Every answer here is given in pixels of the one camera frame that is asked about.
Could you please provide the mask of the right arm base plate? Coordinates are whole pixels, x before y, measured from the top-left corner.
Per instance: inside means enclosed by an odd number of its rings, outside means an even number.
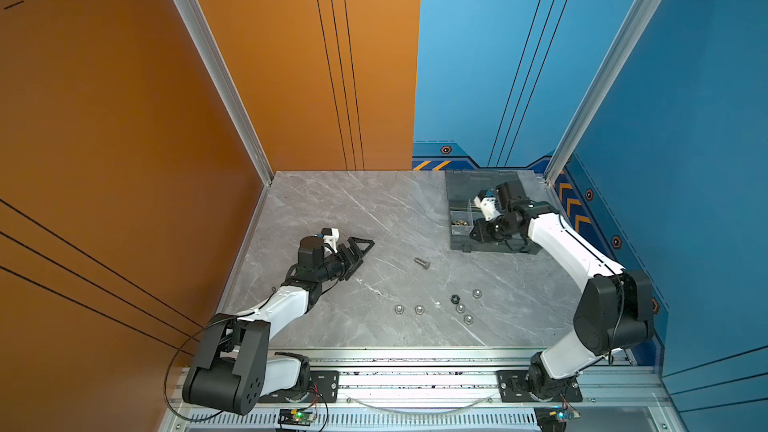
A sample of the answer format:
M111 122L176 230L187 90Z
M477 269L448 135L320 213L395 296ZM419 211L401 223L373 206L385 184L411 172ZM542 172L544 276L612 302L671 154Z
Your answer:
M581 388L575 377L551 379L546 373L522 369L499 370L496 379L501 400L512 402L583 401Z

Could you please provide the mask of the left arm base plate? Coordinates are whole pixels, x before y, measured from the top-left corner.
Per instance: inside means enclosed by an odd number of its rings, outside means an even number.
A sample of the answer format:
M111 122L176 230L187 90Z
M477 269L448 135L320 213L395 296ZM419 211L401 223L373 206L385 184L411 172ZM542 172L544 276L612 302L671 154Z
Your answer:
M289 389L281 389L258 399L258 404L309 405L318 392L320 402L331 404L337 401L340 373L337 370L311 370L306 377Z

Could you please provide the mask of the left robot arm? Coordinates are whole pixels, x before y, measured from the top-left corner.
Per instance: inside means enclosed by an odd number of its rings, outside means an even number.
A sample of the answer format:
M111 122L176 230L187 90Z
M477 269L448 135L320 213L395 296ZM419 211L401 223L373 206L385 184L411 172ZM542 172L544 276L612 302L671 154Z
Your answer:
M360 268L375 246L371 239L350 237L336 243L334 231L300 241L297 261L276 291L258 305L236 314L214 315L182 387L182 399L220 413L248 414L257 401L278 393L298 401L310 392L309 359L269 352L270 341L294 320L309 313L329 289Z

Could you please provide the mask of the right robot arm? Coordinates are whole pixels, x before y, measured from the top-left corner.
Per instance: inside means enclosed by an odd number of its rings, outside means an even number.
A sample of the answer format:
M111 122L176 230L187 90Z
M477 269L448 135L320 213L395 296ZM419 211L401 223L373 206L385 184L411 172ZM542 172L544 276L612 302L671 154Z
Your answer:
M653 338L652 283L645 272L608 258L551 204L513 196L508 182L479 191L473 205L483 214L470 232L473 240L504 243L518 235L524 245L549 253L581 291L571 330L530 360L526 385L535 399L561 398L586 368Z

